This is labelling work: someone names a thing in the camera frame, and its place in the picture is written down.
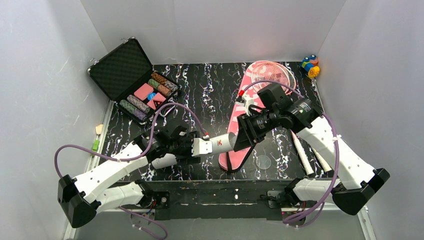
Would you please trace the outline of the white shuttlecock tube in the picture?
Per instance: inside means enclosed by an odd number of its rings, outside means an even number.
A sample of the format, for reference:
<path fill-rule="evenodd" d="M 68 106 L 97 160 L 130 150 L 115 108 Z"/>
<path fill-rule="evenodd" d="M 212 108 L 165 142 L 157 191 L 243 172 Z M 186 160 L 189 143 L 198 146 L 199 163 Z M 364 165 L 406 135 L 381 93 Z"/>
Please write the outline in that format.
<path fill-rule="evenodd" d="M 157 157 L 151 164 L 156 169 L 162 169 L 173 165 L 187 165 L 199 163 L 200 157 L 219 155 L 234 149 L 236 135 L 233 132 L 218 135 L 210 139 L 193 137 L 190 142 L 175 147 L 172 151 Z"/>

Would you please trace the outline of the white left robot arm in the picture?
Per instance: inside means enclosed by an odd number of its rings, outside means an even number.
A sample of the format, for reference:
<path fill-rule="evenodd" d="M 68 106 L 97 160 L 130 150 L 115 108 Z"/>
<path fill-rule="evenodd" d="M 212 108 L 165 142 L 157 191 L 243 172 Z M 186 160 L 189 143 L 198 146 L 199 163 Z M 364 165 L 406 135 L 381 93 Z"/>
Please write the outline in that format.
<path fill-rule="evenodd" d="M 94 169 L 76 177 L 63 175 L 58 181 L 58 203 L 73 228 L 89 223 L 97 214 L 125 205 L 151 207 L 165 194 L 156 193 L 145 180 L 114 186 L 130 173 L 152 165 L 156 169 L 179 162 L 200 161 L 194 155 L 197 140 L 208 139 L 186 127 L 162 127 L 144 132 L 123 150 Z"/>

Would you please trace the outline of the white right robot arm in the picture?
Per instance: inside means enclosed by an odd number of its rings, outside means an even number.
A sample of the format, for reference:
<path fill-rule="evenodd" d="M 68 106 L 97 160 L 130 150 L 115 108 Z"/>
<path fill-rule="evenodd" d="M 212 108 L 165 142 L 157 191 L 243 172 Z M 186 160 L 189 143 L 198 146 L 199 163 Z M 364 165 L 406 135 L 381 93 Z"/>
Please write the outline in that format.
<path fill-rule="evenodd" d="M 309 99 L 281 100 L 236 119 L 235 152 L 254 147 L 268 132 L 282 127 L 307 142 L 332 167 L 330 180 L 293 180 L 281 197 L 286 203 L 332 203 L 346 214 L 356 215 L 390 178 L 386 169 L 374 168 L 358 156 Z"/>

